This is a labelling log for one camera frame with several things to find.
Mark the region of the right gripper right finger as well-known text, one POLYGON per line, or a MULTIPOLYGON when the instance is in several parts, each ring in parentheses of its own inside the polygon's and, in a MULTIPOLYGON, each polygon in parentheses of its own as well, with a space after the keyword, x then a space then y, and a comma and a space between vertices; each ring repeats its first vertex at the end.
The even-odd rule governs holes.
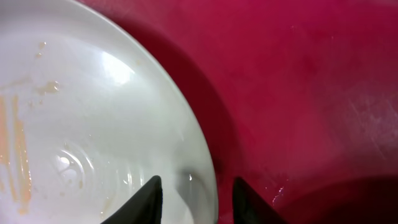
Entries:
POLYGON ((233 183, 234 224, 287 224, 287 222, 241 177, 233 183))

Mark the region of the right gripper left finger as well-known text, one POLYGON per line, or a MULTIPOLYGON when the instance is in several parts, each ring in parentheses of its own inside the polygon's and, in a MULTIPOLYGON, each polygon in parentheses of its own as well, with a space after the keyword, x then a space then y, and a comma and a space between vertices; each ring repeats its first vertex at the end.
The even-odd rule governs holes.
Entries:
POLYGON ((161 224, 162 204, 162 181, 155 175, 101 224, 161 224))

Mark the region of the white round plate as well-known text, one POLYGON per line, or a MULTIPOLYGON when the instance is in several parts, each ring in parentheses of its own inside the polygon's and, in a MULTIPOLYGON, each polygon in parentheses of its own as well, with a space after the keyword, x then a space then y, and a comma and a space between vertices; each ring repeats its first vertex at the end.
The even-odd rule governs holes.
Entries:
POLYGON ((158 61, 76 1, 2 1, 1 222, 101 223, 155 175, 162 223, 216 223, 205 137, 158 61))

